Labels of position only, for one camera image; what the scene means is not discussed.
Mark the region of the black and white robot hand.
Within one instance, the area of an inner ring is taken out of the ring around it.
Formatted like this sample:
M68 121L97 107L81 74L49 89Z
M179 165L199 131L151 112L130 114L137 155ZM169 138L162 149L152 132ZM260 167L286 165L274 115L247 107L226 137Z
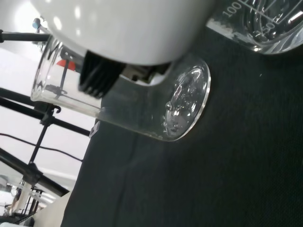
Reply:
M79 91L102 98L129 66L182 57L206 25L214 0L34 0L53 37L84 57Z

